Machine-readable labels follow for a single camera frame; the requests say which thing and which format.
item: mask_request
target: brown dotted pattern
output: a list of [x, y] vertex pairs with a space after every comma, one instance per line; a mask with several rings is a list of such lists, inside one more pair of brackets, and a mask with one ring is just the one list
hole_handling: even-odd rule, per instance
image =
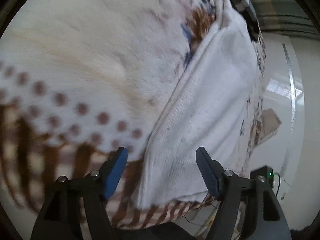
[[89, 107], [85, 103], [79, 103], [76, 107], [76, 111], [79, 115], [86, 115], [89, 112]]
[[13, 72], [14, 72], [13, 66], [7, 67], [6, 70], [4, 71], [4, 77], [5, 78], [11, 77], [13, 75]]
[[66, 141], [67, 135], [65, 133], [61, 133], [58, 135], [60, 141]]
[[46, 94], [46, 87], [43, 81], [37, 81], [33, 84], [33, 93], [37, 96], [44, 96]]
[[131, 135], [132, 135], [132, 138], [139, 139], [142, 136], [142, 131], [141, 131], [141, 129], [136, 129], [136, 130], [132, 131]]
[[118, 140], [113, 140], [111, 142], [111, 146], [112, 146], [113, 150], [117, 150], [119, 148], [119, 146], [120, 146], [120, 142]]
[[98, 133], [93, 133], [93, 134], [91, 135], [91, 141], [92, 141], [92, 143], [93, 143], [94, 145], [99, 145], [99, 144], [102, 143], [102, 137], [101, 137], [101, 135], [98, 134]]
[[21, 103], [21, 97], [15, 97], [12, 99], [11, 104], [14, 108], [18, 108]]
[[17, 78], [18, 86], [24, 86], [28, 82], [28, 74], [26, 72], [19, 73]]
[[155, 99], [154, 99], [154, 98], [150, 98], [150, 99], [148, 100], [148, 104], [151, 105], [151, 106], [155, 106], [155, 105], [156, 105]]
[[63, 93], [56, 93], [54, 99], [57, 106], [65, 106], [68, 101], [67, 96]]
[[57, 128], [60, 124], [59, 118], [56, 116], [50, 116], [48, 118], [48, 123], [52, 128]]
[[127, 123], [125, 121], [119, 121], [117, 129], [119, 132], [123, 132], [127, 129]]
[[3, 101], [6, 96], [7, 96], [6, 90], [0, 89], [0, 102]]
[[134, 147], [132, 145], [128, 145], [126, 147], [126, 149], [128, 150], [128, 153], [133, 153], [134, 152]]
[[29, 106], [28, 112], [32, 118], [37, 118], [41, 114], [41, 110], [38, 106]]
[[106, 125], [109, 122], [109, 115], [105, 112], [100, 113], [97, 116], [97, 122], [100, 125]]
[[81, 133], [81, 128], [78, 124], [73, 124], [70, 127], [70, 133], [74, 136], [78, 136]]

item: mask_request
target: white towel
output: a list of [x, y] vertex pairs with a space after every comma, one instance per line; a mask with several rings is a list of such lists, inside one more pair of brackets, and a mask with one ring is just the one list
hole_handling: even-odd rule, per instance
[[224, 167], [239, 165], [230, 157], [259, 69], [245, 20], [229, 0], [216, 0], [216, 14], [148, 141], [138, 208], [201, 202], [207, 189], [195, 159], [200, 146]]

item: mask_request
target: brown striped fabric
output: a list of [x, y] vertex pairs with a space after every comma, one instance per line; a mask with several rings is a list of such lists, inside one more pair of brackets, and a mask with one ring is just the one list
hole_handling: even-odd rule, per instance
[[[13, 140], [7, 133], [15, 128], [17, 139]], [[84, 177], [91, 170], [99, 169], [111, 154], [99, 152], [86, 143], [74, 146], [66, 142], [63, 146], [52, 147], [48, 145], [48, 139], [48, 134], [36, 135], [15, 108], [0, 106], [0, 178], [16, 205], [22, 204], [33, 212], [39, 211], [45, 189], [59, 176]], [[192, 203], [173, 200], [161, 206], [138, 210], [131, 198], [140, 180], [142, 166], [142, 159], [127, 164], [115, 194], [106, 205], [113, 227], [131, 230], [147, 228], [177, 219], [212, 201]]]

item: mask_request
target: black cable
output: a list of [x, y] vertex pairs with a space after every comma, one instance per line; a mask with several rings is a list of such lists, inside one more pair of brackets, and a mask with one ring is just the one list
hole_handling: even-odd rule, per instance
[[280, 181], [281, 181], [281, 178], [280, 178], [280, 174], [277, 173], [277, 172], [275, 172], [275, 173], [273, 174], [273, 176], [274, 176], [274, 175], [277, 175], [278, 178], [279, 178], [279, 184], [278, 184], [278, 189], [277, 189], [277, 193], [276, 193], [276, 197], [277, 197], [277, 196], [278, 196], [278, 193], [279, 193], [279, 189], [280, 189]]
[[239, 236], [240, 236], [240, 234], [239, 234], [239, 235], [237, 235], [233, 240], [236, 240]]
[[190, 221], [187, 219], [186, 216], [185, 216], [184, 218], [185, 218], [190, 224], [193, 224], [193, 225], [198, 226], [198, 227], [202, 227], [202, 226], [203, 226], [203, 225], [198, 225], [198, 224], [195, 224], [195, 223], [190, 222]]

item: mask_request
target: metal screw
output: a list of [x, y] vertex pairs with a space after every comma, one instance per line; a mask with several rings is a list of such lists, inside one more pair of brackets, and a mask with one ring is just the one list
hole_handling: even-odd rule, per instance
[[91, 171], [90, 172], [90, 175], [92, 176], [92, 177], [97, 177], [98, 175], [99, 175], [99, 171], [97, 171], [97, 170], [94, 170], [94, 171]]
[[233, 175], [233, 171], [231, 170], [225, 170], [224, 174], [227, 175], [228, 177], [231, 177]]
[[65, 182], [67, 180], [67, 177], [66, 176], [60, 176], [57, 181], [58, 182]]
[[258, 180], [260, 180], [261, 182], [265, 182], [266, 178], [264, 176], [259, 175]]

